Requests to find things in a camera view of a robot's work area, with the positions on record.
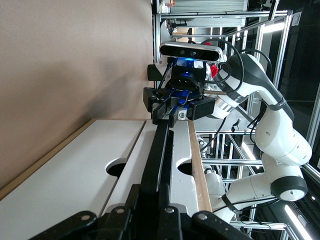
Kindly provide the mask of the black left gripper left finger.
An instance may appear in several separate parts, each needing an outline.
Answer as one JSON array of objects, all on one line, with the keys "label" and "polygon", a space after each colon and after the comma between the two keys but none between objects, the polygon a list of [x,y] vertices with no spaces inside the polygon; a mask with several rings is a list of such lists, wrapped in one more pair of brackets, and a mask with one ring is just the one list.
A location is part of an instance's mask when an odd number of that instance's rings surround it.
[{"label": "black left gripper left finger", "polygon": [[158,205],[159,193],[147,192],[141,184],[133,184],[124,205],[114,207],[102,217],[91,211],[80,211],[33,236],[32,240],[128,240],[131,227],[143,204],[152,210]]}]

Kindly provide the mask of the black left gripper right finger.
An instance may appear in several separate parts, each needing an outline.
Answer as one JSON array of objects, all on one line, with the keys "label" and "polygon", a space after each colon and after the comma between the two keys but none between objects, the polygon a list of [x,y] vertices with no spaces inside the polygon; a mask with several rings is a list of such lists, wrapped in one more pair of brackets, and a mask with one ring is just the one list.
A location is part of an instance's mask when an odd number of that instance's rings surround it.
[{"label": "black left gripper right finger", "polygon": [[249,240],[213,213],[203,210],[188,216],[169,203],[169,186],[159,188],[159,238],[161,240]]}]

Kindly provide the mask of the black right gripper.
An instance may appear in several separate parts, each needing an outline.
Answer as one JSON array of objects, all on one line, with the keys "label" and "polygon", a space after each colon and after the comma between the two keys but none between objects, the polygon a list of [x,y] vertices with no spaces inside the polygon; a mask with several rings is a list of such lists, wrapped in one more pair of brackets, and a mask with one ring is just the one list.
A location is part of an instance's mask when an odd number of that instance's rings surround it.
[{"label": "black right gripper", "polygon": [[[168,120],[169,125],[175,125],[175,115],[178,120],[197,120],[214,112],[215,99],[203,97],[205,85],[205,73],[194,71],[182,71],[172,74],[171,79],[165,85],[164,93],[157,92],[156,88],[145,87],[143,89],[143,103],[151,113],[152,123],[158,125],[160,120]],[[172,110],[171,98],[173,93],[189,91],[189,100],[185,106],[177,105],[177,113]]]}]

